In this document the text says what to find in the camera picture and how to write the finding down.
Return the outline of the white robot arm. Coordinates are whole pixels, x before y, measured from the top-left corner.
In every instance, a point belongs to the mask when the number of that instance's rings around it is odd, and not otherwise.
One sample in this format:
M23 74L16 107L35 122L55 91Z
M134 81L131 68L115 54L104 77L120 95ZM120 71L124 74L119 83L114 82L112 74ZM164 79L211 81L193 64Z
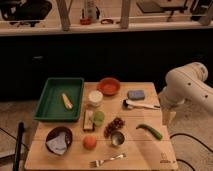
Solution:
M205 84L207 78L208 70L200 62L174 68L166 74L166 86L158 94L164 125L171 123L175 108L185 100L197 103L213 115L213 88Z

